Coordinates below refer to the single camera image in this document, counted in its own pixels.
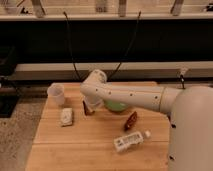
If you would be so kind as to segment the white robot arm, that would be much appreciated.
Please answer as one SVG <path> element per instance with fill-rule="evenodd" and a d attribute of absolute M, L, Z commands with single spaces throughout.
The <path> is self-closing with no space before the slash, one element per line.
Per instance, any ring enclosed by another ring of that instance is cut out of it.
<path fill-rule="evenodd" d="M 169 116 L 168 171 L 213 171 L 213 88 L 113 85 L 96 69 L 80 91 L 89 105 L 112 100 Z"/>

